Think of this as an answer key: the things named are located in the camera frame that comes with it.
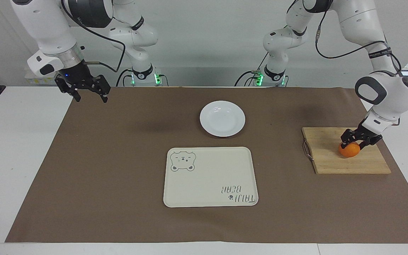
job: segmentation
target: white plate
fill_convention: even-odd
[[[245,126],[245,114],[236,104],[215,101],[206,105],[199,116],[202,127],[217,137],[230,137]]]
[[[167,207],[253,206],[258,201],[245,147],[173,148],[166,159]]]

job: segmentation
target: metal handle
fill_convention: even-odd
[[[311,155],[310,149],[308,147],[308,144],[306,143],[306,139],[303,141],[303,150],[306,154],[306,156],[311,160],[314,161],[314,158]]]

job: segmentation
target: black cable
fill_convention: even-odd
[[[250,78],[246,79],[245,84],[243,85],[243,87],[246,87],[246,86],[247,86],[247,82],[248,82],[248,81],[253,81],[254,79],[256,79],[256,78],[250,77]]]
[[[130,77],[130,78],[131,78],[132,76],[131,76],[131,74],[129,74],[129,75],[126,75],[126,76],[123,77],[123,79],[122,79],[122,85],[123,85],[124,87],[125,87],[125,78],[127,78],[127,77]]]
[[[322,57],[324,57],[324,58],[327,58],[327,59],[329,59],[329,60],[330,60],[330,59],[334,59],[334,58],[342,58],[342,57],[345,57],[345,56],[350,55],[350,54],[352,54],[352,53],[355,53],[355,52],[357,52],[358,50],[362,50],[362,49],[364,49],[364,48],[366,48],[366,47],[369,47],[369,46],[371,46],[371,45],[380,44],[380,43],[385,44],[385,45],[387,44],[386,39],[385,39],[385,41],[374,41],[374,42],[370,42],[370,43],[367,44],[367,45],[361,46],[360,48],[358,48],[358,49],[356,49],[356,50],[352,50],[351,52],[348,52],[348,53],[345,53],[345,54],[342,54],[342,55],[339,55],[339,56],[335,56],[335,57],[327,57],[327,56],[325,56],[324,54],[322,54],[322,53],[320,52],[319,47],[317,46],[317,43],[319,42],[319,38],[321,37],[322,23],[324,22],[324,19],[325,19],[325,17],[327,16],[327,12],[328,12],[328,10],[325,11],[324,16],[322,16],[321,22],[319,23],[319,26],[318,26],[317,31],[316,31],[316,43],[315,43],[315,45],[316,45],[316,51],[317,51],[317,53],[319,53],[320,56],[322,56]],[[393,66],[395,67],[395,69],[396,69],[396,71],[397,71],[397,73],[395,73],[395,75],[400,74],[401,71],[402,71],[401,62],[398,60],[398,58],[397,58],[393,53],[390,53],[390,55],[396,60],[396,62],[397,62],[398,65],[399,65],[399,67],[397,67],[397,66],[395,65],[395,63],[393,62]]]
[[[170,86],[170,83],[168,82],[168,77],[165,76],[165,74],[160,74],[158,77],[165,77],[165,79],[166,79],[166,85],[167,85],[168,87]]]
[[[86,30],[87,32],[90,32],[91,34],[94,34],[94,35],[96,35],[96,36],[98,36],[98,37],[101,37],[101,38],[106,39],[106,40],[111,41],[111,42],[118,43],[118,44],[120,44],[120,45],[123,46],[122,54],[120,55],[120,60],[119,60],[118,68],[114,69],[114,68],[110,67],[109,65],[107,65],[107,64],[105,64],[105,63],[102,63],[102,62],[98,62],[98,63],[96,62],[96,63],[95,63],[95,64],[103,65],[103,66],[109,68],[111,71],[117,73],[117,72],[119,71],[120,65],[122,64],[122,61],[123,61],[123,59],[124,59],[124,54],[125,54],[125,50],[126,50],[125,44],[124,44],[123,42],[121,42],[121,41],[108,38],[108,37],[106,37],[106,36],[104,36],[104,35],[101,35],[101,34],[99,34],[99,33],[97,33],[97,32],[92,31],[91,29],[87,28],[86,26],[84,26],[83,24],[81,24],[81,22],[77,21],[77,20],[68,12],[67,8],[65,8],[64,0],[61,0],[61,5],[62,5],[62,7],[63,7],[65,13],[67,14],[67,16],[69,16],[70,19],[72,19],[78,26],[82,27],[82,28],[83,28],[84,30]]]
[[[113,71],[113,72],[115,72],[115,73],[117,73],[117,72],[118,72],[117,70],[115,70],[115,69],[114,69],[114,68],[112,68],[111,66],[109,66],[109,65],[107,65],[107,64],[105,64],[105,63],[99,62],[99,61],[95,61],[95,62],[86,62],[86,64],[87,64],[87,65],[91,65],[91,64],[95,64],[95,65],[97,65],[97,64],[99,64],[99,65],[102,65],[102,66],[104,66],[104,67],[106,67],[106,68],[110,69],[111,71]]]
[[[392,126],[400,126],[401,125],[401,117],[398,119],[398,123],[392,124]]]
[[[257,67],[257,71],[259,71],[260,69],[261,69],[261,66],[262,66],[262,64],[264,63],[264,61],[265,61],[265,59],[267,58],[267,55],[268,55],[268,52],[267,53],[265,53],[265,56],[264,56],[264,58],[262,59],[262,61],[261,61],[261,63],[259,64],[259,66]]]
[[[243,73],[235,82],[234,87],[237,87],[238,82],[243,78],[243,76],[247,75],[247,74],[251,74],[251,71],[246,71],[245,73]]]
[[[118,77],[118,81],[116,82],[116,87],[119,86],[120,79],[122,78],[122,76],[124,75],[125,72],[132,72],[132,70],[130,70],[130,69],[125,69],[124,71],[122,71],[122,72],[120,73],[120,75],[119,75],[119,77]]]
[[[288,13],[288,12],[291,10],[291,8],[294,6],[294,4],[295,4],[296,2],[298,2],[298,0],[293,1],[293,3],[290,5],[290,7],[288,8],[288,11],[287,11],[286,13]]]
[[[286,75],[284,78],[285,78],[285,79],[286,79],[286,78],[288,78],[288,81],[285,83],[285,86],[284,86],[284,87],[288,87],[288,83],[289,83],[289,76],[288,76],[288,75]]]
[[[322,56],[322,57],[324,57],[324,58],[327,58],[327,59],[342,58],[342,57],[345,57],[345,56],[350,55],[350,54],[352,54],[352,53],[355,53],[355,52],[357,52],[358,50],[362,50],[362,49],[364,49],[364,48],[366,48],[366,47],[369,47],[369,46],[371,46],[371,45],[375,45],[375,44],[379,44],[379,43],[383,43],[383,44],[386,43],[385,41],[374,41],[374,42],[370,42],[370,43],[367,44],[367,45],[361,46],[360,48],[358,48],[358,49],[356,49],[356,50],[352,50],[351,52],[348,52],[348,53],[345,53],[345,54],[342,54],[342,55],[339,55],[339,56],[335,56],[335,57],[327,57],[327,56],[325,56],[324,54],[322,54],[322,53],[320,52],[319,47],[317,47],[317,43],[319,42],[319,38],[320,38],[320,36],[321,36],[322,23],[324,22],[324,19],[325,19],[325,17],[327,16],[327,12],[328,12],[328,11],[325,11],[324,16],[322,16],[321,22],[319,23],[319,27],[317,28],[317,32],[316,32],[316,43],[315,43],[315,44],[316,44],[317,53],[319,53],[320,56]]]
[[[398,58],[395,56],[395,54],[390,53],[390,55],[396,60],[396,62],[398,63],[399,67],[396,67],[395,63],[393,62],[393,66],[395,67],[397,73],[395,74],[400,74],[402,71],[402,65],[401,62],[398,60]]]

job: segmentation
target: plate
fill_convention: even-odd
[[[201,126],[211,135],[230,137],[245,126],[242,109],[228,101],[215,101],[206,105],[199,116]]]

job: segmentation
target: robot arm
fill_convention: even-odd
[[[114,18],[128,27],[111,29],[109,37],[126,45],[125,54],[130,59],[133,83],[157,85],[156,68],[149,60],[149,54],[142,47],[157,44],[157,31],[146,23],[133,0],[114,0]],[[123,50],[120,44],[112,43]]]
[[[342,136],[342,147],[362,140],[361,149],[382,139],[381,133],[397,123],[408,110],[408,78],[398,77],[391,59],[391,49],[385,42],[373,0],[295,0],[288,9],[287,26],[273,31],[264,38],[269,60],[263,74],[264,81],[278,84],[285,73],[288,56],[285,50],[306,41],[306,26],[313,13],[335,10],[343,36],[352,43],[365,46],[374,72],[356,83],[356,94],[372,103],[366,118],[358,129],[348,129]]]
[[[157,31],[146,23],[133,0],[63,0],[65,7],[75,18],[86,27],[105,28],[112,19],[116,19],[125,27],[110,30],[109,38],[123,42],[112,45],[130,59],[136,84],[156,85],[155,67],[149,60],[149,54],[142,47],[157,44]]]
[[[99,75],[89,71],[76,39],[71,34],[60,6],[83,26],[104,28],[113,17],[127,24],[128,28],[112,29],[110,37],[126,45],[133,72],[142,82],[157,83],[155,68],[141,47],[157,43],[157,32],[144,22],[133,0],[9,0],[18,19],[32,36],[39,51],[28,59],[29,68],[38,76],[52,72],[60,75],[55,79],[61,92],[69,93],[79,102],[78,89],[88,89],[107,102],[110,86]]]
[[[28,59],[29,68],[39,76],[57,71],[60,75],[55,82],[59,89],[77,102],[81,100],[78,89],[88,89],[106,103],[110,85],[103,75],[91,75],[58,1],[10,0],[10,3],[39,46],[39,51]]]

